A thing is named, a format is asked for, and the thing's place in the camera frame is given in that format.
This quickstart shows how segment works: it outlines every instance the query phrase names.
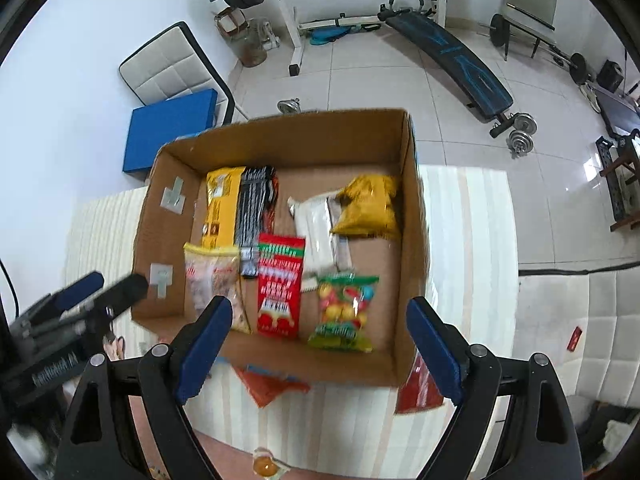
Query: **cardboard box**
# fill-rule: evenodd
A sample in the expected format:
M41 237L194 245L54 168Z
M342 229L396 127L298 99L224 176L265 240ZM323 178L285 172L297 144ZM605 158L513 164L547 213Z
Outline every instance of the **cardboard box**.
M140 325L171 339L194 319L184 275L185 242L200 243L207 208L204 179L224 166L276 168L280 193L276 234L295 235L287 198L306 200L340 189L363 173L398 176L402 193L398 221L402 239L352 239L360 275L379 275L368 311L370 354L318 350L306 345L319 320L316 292L303 294L298 341L231 331L220 355L234 365L254 365L301 380L400 386L411 369L415 346L405 327L408 301L423 296L428 269L422 185L418 177L411 121L403 110L349 110L277 116L209 130L162 147L151 173L134 248L134 270L148 279L152 264L170 270L164 298L151 285L132 310ZM176 178L182 180L182 212L161 206ZM252 329L257 319L257 280L242 280L242 297Z

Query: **striped tablecloth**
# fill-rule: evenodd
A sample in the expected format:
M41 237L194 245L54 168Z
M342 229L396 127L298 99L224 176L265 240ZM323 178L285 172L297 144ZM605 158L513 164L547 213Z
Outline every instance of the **striped tablecloth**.
M470 341L510 356L518 289L516 235L504 172L421 166L430 240L428 300ZM145 189L89 203L69 235L67 283L97 269L110 283L130 272ZM127 357L155 337L122 316ZM315 384L259 410L233 370L215 364L186 405L196 430L252 452L262 446L292 466L364 478L415 478L439 441L453 406L394 416L397 391Z

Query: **tiled floor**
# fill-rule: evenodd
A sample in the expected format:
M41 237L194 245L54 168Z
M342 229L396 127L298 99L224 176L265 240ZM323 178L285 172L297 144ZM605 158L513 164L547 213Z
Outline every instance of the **tiled floor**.
M242 71L236 98L252 117L277 114L276 102L297 97L303 110L401 107L414 118L418 158L425 164L480 166L508 174L520 268L597 268L640 259L640 234L613 223L594 142L606 135L568 72L544 53L512 43L505 62L489 38L454 30L510 90L511 112L538 122L534 152L514 159L506 134L489 136L468 99L415 45L388 27L333 44L306 45L301 75L289 77L291 48L271 51Z

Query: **black speaker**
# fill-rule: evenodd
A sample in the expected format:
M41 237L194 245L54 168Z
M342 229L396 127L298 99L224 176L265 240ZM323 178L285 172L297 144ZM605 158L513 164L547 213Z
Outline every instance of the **black speaker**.
M607 59L602 66L602 69L598 73L596 81L600 86L609 92L615 92L616 89L622 83L624 76L622 75L622 69L620 65L615 61Z

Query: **blue box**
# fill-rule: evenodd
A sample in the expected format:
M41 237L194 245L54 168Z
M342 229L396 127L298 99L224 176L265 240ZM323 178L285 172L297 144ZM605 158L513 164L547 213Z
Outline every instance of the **blue box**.
M122 171L149 171L166 143L213 127L217 99L218 92L207 89L133 110Z

